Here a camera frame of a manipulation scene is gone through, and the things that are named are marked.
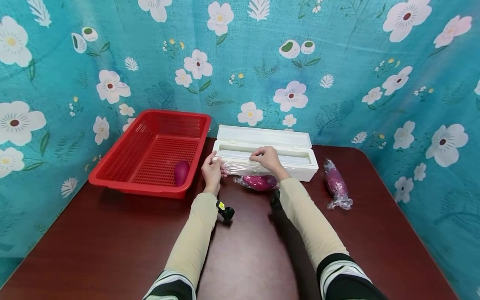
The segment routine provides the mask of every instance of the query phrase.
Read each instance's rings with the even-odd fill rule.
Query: person's left hand
[[[222,158],[219,157],[216,162],[212,162],[216,151],[212,152],[204,161],[202,165],[202,174],[205,179],[204,192],[212,193],[215,197],[220,190],[220,179],[227,176],[225,166],[222,163]]]

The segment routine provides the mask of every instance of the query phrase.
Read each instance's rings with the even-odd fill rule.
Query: white lid
[[[310,136],[306,132],[220,125],[216,139],[225,142],[312,148]]]

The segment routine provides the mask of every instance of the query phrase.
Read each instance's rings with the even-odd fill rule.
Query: white box
[[[221,156],[227,170],[242,169],[243,173],[235,171],[236,175],[246,175],[251,170],[267,173],[259,163],[249,160],[250,154],[263,146],[273,146],[283,167],[300,181],[310,181],[318,171],[310,136],[305,132],[220,125],[213,146],[217,151],[214,159]]]

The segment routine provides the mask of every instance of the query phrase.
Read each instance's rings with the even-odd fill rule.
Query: person's right hand
[[[272,146],[260,147],[255,150],[250,156],[251,161],[256,161],[262,165],[265,169],[272,172],[272,174],[277,178],[278,181],[287,179],[290,177],[288,172],[283,168],[280,160],[278,159],[278,154]]]

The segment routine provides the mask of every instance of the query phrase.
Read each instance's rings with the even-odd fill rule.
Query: plastic wrap
[[[340,172],[335,167],[335,164],[326,159],[325,164],[325,183],[328,191],[333,196],[333,200],[328,204],[328,209],[334,209],[340,206],[343,209],[351,209],[353,200],[348,197],[348,190],[345,182],[340,175]]]
[[[278,188],[276,178],[273,175],[244,175],[234,178],[233,181],[261,192]]]

